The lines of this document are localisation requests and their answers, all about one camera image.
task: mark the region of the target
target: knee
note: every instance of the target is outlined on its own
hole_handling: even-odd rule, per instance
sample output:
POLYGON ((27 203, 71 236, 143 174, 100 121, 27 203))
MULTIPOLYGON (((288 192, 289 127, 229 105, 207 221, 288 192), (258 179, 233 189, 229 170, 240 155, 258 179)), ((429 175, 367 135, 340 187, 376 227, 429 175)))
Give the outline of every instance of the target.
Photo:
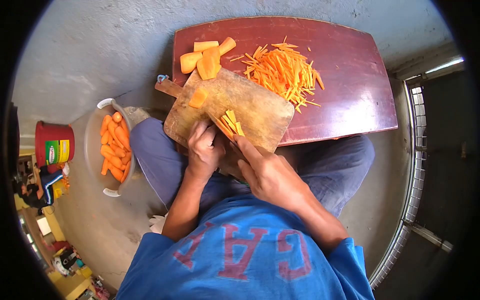
POLYGON ((130 146, 142 145, 152 135, 163 132, 163 122, 155 118, 147 118, 138 123, 130 132, 130 146))
POLYGON ((370 167, 375 159, 375 149, 372 142, 364 134, 353 136, 352 140, 355 144, 355 148, 357 149, 357 153, 360 156, 359 160, 362 164, 370 167))

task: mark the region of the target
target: blue t-shirt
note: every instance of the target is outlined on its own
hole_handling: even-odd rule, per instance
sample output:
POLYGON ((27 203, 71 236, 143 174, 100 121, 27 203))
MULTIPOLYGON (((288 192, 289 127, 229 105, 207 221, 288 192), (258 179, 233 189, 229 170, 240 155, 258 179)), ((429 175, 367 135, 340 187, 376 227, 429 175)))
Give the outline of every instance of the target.
POLYGON ((177 243, 145 233, 117 299, 373 299, 364 265, 352 238, 325 256, 295 214, 244 195, 177 243))

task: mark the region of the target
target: table top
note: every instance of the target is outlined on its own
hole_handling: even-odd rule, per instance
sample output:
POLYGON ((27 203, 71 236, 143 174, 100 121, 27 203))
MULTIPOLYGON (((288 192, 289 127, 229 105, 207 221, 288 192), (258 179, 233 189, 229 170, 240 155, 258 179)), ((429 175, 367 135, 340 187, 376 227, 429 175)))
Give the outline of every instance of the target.
POLYGON ((357 133, 398 128, 395 104, 384 63, 373 37, 365 32, 325 21, 293 17, 244 17, 203 23, 175 32, 173 81, 183 86, 189 74, 180 70, 180 56, 193 51, 193 42, 233 38, 237 46, 222 56, 223 68, 245 76, 246 64, 233 58, 252 54, 258 46, 287 42, 313 60, 325 89, 318 83, 317 107, 295 113, 279 145, 327 140, 357 133))

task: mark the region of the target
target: metal window grill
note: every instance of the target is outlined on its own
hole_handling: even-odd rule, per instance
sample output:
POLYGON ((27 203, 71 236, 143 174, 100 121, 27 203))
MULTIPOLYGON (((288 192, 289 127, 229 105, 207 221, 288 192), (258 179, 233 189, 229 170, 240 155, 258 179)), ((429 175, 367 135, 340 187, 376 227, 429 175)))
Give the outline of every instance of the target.
POLYGON ((411 181, 410 197, 403 216, 407 222, 415 221, 425 181, 427 116, 425 115, 425 104, 423 103, 421 86, 410 89, 410 101, 413 106, 413 125, 415 128, 415 157, 413 161, 413 178, 411 181))
POLYGON ((398 228, 395 241, 392 243, 386 259, 382 263, 382 266, 377 270, 376 276, 370 282, 370 287, 372 289, 376 289, 380 285, 380 283, 387 277, 388 272, 390 272, 390 270, 392 269, 393 265, 395 264, 396 260, 400 255, 402 248, 405 246, 409 234, 410 229, 407 226, 401 225, 398 228))
POLYGON ((402 220, 400 220, 392 243, 387 249, 382 262, 370 277, 369 282, 372 289, 376 289, 387 277, 399 257, 402 248, 407 242, 410 229, 406 225, 415 221, 423 191, 423 183, 425 181, 425 167, 427 160, 427 117, 425 115, 422 87, 411 88, 409 93, 412 164, 410 167, 408 194, 405 199, 402 220))

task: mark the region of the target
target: bucket label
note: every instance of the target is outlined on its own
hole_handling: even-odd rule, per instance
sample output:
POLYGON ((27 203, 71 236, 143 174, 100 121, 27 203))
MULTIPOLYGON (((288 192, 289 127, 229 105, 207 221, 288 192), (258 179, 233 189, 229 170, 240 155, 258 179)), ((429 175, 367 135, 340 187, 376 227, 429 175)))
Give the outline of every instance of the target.
POLYGON ((46 141, 45 160, 47 165, 61 163, 68 160, 70 155, 70 140, 46 141))

